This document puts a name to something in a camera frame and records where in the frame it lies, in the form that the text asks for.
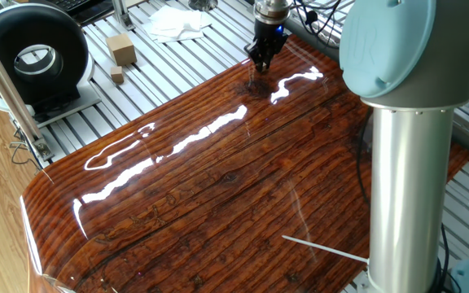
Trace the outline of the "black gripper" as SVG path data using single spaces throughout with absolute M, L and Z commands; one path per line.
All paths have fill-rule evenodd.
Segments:
M 255 22 L 255 41 L 244 47 L 248 57 L 258 72 L 265 72 L 270 68 L 273 57 L 280 52 L 287 41 L 288 35 L 282 24 L 266 24 Z

